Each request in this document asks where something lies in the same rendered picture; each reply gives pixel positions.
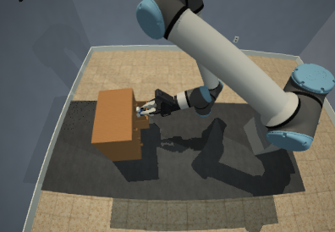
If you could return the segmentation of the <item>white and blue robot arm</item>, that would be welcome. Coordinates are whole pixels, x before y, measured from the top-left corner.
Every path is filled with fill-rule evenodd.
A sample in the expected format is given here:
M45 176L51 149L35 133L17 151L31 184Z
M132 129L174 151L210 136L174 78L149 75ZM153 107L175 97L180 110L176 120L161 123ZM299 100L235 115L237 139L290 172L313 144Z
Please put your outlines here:
M301 64L282 90L203 20L203 8L202 0L143 0L136 8L138 23L150 38L164 37L198 65L204 85L177 93L179 107L195 107L197 115L207 117L224 83L261 115L270 143L294 152L308 150L325 97L335 86L332 73L317 64Z

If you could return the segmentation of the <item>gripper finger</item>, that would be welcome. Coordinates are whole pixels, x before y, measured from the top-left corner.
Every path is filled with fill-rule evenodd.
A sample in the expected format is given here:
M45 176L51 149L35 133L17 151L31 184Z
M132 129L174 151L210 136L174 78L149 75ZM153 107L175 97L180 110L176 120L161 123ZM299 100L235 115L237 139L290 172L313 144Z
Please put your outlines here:
M154 114L159 114L162 110L151 108L150 110L142 111L140 114L148 114L150 116L154 116Z
M154 107L157 106L157 105L156 105L156 102L157 102L157 99L154 98L154 99L150 100L147 104L145 104L143 107L141 107L140 109L144 109L144 108L149 108L149 109L151 109L151 108L154 108Z

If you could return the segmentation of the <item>brown wooden chest of drawers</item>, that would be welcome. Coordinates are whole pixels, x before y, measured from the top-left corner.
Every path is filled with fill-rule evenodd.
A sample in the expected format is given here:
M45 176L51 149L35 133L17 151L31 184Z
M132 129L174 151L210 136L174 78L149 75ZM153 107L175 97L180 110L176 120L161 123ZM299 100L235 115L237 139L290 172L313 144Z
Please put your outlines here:
M133 88L99 91L91 144L112 161L141 159L132 141Z

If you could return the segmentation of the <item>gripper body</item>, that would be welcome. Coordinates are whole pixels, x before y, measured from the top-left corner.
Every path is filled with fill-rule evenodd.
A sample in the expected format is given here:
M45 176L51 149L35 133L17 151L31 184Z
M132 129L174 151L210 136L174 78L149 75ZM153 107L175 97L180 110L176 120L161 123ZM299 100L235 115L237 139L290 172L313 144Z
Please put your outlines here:
M158 99L157 99L156 105L157 105L156 106L157 109L162 110L162 112L160 112L162 117L167 116L166 114L171 115L171 112L181 109L181 108L179 108L179 105L178 105L177 96L174 96L174 105L172 105L172 106L170 106L170 105L166 104L165 102L162 102Z

